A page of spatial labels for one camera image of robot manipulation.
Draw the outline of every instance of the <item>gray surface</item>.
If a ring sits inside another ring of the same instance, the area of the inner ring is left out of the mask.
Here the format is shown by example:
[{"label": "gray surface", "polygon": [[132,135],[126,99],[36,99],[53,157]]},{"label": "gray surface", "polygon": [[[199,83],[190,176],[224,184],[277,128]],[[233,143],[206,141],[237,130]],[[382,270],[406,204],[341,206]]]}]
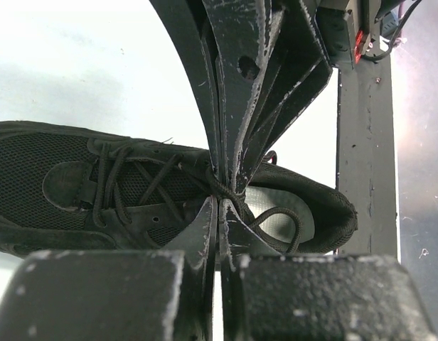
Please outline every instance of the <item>gray surface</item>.
[{"label": "gray surface", "polygon": [[339,251],[397,257],[390,59],[344,70],[338,100],[337,186],[358,212],[358,231]]},{"label": "gray surface", "polygon": [[402,265],[438,333],[438,0],[407,22],[393,70]]}]

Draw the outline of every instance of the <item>black metal block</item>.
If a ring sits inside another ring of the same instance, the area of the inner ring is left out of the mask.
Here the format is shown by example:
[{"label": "black metal block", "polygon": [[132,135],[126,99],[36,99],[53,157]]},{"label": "black metal block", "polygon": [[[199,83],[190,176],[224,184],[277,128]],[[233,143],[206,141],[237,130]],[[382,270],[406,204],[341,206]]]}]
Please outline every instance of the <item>black metal block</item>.
[{"label": "black metal block", "polygon": [[1,302],[0,341],[197,340],[193,282],[182,251],[40,251]]},{"label": "black metal block", "polygon": [[389,256],[242,255],[229,281],[228,340],[437,340]]}]

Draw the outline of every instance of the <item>shoe tongue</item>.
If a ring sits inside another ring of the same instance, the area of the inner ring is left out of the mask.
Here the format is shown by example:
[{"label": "shoe tongue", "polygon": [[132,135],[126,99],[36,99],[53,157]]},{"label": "shoe tongue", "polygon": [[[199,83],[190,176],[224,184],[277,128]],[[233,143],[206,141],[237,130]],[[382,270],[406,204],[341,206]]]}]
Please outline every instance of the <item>shoe tongue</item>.
[{"label": "shoe tongue", "polygon": [[[155,178],[164,165],[151,161],[126,161],[119,170],[117,183],[121,199],[125,207],[134,207],[139,204],[143,194],[148,189],[150,182],[138,171],[134,165],[139,162],[152,178]],[[107,165],[106,174],[109,174],[113,162]],[[97,162],[91,172],[90,180],[95,183],[99,177],[99,163]],[[203,194],[202,190],[186,176],[186,174],[177,168],[172,168],[166,177],[160,182],[160,185],[167,192],[169,197],[175,202],[184,202],[186,200],[198,197]],[[156,189],[148,198],[145,205],[155,205],[165,203],[165,200]]]}]

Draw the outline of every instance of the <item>bolt hole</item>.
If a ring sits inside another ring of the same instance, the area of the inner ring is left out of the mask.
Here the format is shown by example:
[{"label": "bolt hole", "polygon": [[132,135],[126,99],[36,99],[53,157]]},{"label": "bolt hole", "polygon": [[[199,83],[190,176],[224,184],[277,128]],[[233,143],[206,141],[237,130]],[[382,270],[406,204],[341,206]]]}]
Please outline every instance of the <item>bolt hole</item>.
[{"label": "bolt hole", "polygon": [[255,80],[259,75],[260,68],[255,64],[252,58],[244,55],[238,60],[238,71],[244,79]]}]

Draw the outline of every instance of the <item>black metal bar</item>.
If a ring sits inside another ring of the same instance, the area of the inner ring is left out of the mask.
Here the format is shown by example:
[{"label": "black metal bar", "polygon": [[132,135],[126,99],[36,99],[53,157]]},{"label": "black metal bar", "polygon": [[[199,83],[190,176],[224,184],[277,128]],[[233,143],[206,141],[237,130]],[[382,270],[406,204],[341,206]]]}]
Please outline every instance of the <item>black metal bar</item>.
[{"label": "black metal bar", "polygon": [[243,254],[277,256],[279,253],[241,221],[233,204],[227,199],[220,202],[218,231],[225,340],[250,340],[237,338],[243,324],[242,311],[237,306],[239,298],[234,296],[236,288],[232,282],[236,275],[237,260]]},{"label": "black metal bar", "polygon": [[342,70],[337,188],[355,205],[358,231],[342,254],[398,255],[390,58]]},{"label": "black metal bar", "polygon": [[185,250],[185,258],[196,274],[196,284],[189,290],[201,289],[204,340],[212,340],[215,246],[218,231],[218,201],[215,197],[206,200],[194,222],[195,224],[183,230],[164,249]]},{"label": "black metal bar", "polygon": [[[234,143],[234,148],[226,146],[226,149],[235,158],[234,163],[229,164],[229,176],[231,188],[237,193],[244,190],[265,151],[329,80],[331,68],[313,17],[315,9],[316,3],[302,0],[286,1],[282,9],[273,6],[269,14],[272,25],[266,32],[269,38],[263,48],[263,51],[268,49],[264,57],[269,60],[265,59],[264,67],[259,66],[260,73],[266,75],[256,77],[252,83],[253,89],[259,92],[252,99],[241,98],[241,102],[250,105],[241,118],[236,118],[236,112],[240,112],[236,109],[232,110],[230,119],[225,113],[223,131],[228,133],[226,139]],[[236,93],[234,98],[233,104],[239,98]],[[234,133],[231,124],[240,122]],[[238,132],[245,135],[234,139]]]}]

